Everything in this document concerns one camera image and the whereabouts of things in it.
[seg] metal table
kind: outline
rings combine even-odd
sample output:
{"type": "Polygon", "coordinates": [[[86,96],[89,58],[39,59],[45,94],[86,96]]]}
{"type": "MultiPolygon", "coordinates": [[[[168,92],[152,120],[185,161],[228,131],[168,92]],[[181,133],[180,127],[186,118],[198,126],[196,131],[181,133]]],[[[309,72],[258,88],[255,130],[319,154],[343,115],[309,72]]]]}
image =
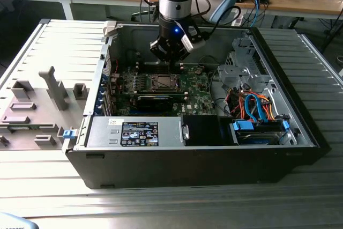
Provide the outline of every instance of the metal table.
{"type": "MultiPolygon", "coordinates": [[[[100,42],[100,26],[100,22],[88,21],[40,24],[0,81],[0,111],[8,104],[3,97],[11,94],[9,83],[20,70],[26,71],[25,61],[31,59],[36,45],[55,42],[64,49],[65,45],[93,46],[90,41],[100,42]],[[97,34],[98,39],[85,38],[91,34],[97,34]]],[[[299,167],[275,184],[91,190],[61,150],[7,151],[1,147],[0,212],[25,217],[40,228],[342,228],[343,108],[338,100],[342,100],[343,90],[337,83],[339,78],[328,75],[333,70],[304,36],[280,30],[261,33],[274,54],[280,54],[281,66],[316,122],[322,124],[332,147],[317,163],[299,167]],[[303,57],[287,57],[292,50],[303,57]]],[[[56,55],[37,58],[60,69],[72,67],[74,61],[56,55]]],[[[95,67],[92,57],[80,59],[95,67]]],[[[84,66],[77,63],[70,74],[84,66]]],[[[88,84],[87,78],[79,76],[77,81],[88,84]]],[[[66,88],[76,80],[60,79],[69,85],[66,88]]]]}

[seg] red wire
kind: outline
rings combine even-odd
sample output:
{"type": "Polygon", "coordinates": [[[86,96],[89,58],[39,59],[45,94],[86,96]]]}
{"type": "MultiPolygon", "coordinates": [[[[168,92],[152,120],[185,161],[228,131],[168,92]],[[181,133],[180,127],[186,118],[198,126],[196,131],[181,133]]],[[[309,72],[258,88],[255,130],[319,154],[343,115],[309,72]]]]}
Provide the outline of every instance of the red wire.
{"type": "Polygon", "coordinates": [[[118,71],[118,59],[116,59],[116,70],[115,70],[114,74],[116,74],[117,71],[118,71]]]}

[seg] blue clip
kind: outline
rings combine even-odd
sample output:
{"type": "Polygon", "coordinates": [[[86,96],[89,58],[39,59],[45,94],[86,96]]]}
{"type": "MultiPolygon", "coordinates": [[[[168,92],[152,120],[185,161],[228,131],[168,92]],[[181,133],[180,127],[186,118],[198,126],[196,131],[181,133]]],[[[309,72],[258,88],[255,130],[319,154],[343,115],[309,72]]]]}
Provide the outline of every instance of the blue clip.
{"type": "Polygon", "coordinates": [[[238,130],[253,131],[254,128],[253,128],[252,122],[240,120],[240,121],[234,122],[234,130],[235,131],[238,131],[238,130]]]}
{"type": "Polygon", "coordinates": [[[289,123],[287,121],[283,121],[282,125],[284,126],[286,131],[289,129],[289,123]]]}
{"type": "Polygon", "coordinates": [[[77,130],[66,130],[63,132],[64,139],[75,139],[77,130]]]}

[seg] warning label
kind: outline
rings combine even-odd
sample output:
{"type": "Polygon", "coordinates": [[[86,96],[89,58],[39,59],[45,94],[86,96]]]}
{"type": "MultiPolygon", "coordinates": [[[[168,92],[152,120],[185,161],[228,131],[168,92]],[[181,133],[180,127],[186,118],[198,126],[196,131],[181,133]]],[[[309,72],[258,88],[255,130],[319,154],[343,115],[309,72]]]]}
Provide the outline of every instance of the warning label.
{"type": "Polygon", "coordinates": [[[158,146],[158,123],[124,122],[120,144],[124,147],[158,146]]]}

